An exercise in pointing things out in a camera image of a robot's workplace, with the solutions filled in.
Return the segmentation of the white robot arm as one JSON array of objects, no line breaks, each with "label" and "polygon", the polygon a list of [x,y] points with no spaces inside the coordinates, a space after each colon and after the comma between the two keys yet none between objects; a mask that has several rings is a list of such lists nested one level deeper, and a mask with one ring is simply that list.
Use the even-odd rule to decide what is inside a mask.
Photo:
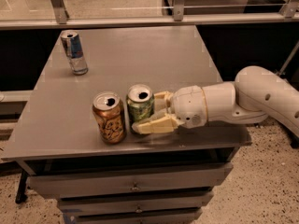
[{"label": "white robot arm", "polygon": [[272,117],[299,136],[299,91],[260,66],[243,68],[233,82],[162,91],[155,99],[154,114],[132,125],[136,133],[171,133],[213,121],[252,124]]}]

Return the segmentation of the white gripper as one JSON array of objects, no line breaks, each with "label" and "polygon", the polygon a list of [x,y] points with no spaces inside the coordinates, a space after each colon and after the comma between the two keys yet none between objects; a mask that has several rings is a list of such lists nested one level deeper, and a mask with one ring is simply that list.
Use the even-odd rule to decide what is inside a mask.
[{"label": "white gripper", "polygon": [[154,94],[156,111],[169,108],[175,114],[162,114],[140,120],[132,125],[139,134],[171,133],[180,125],[192,129],[204,126],[207,122],[206,98],[202,88],[190,86],[181,88],[173,95],[170,91]]}]

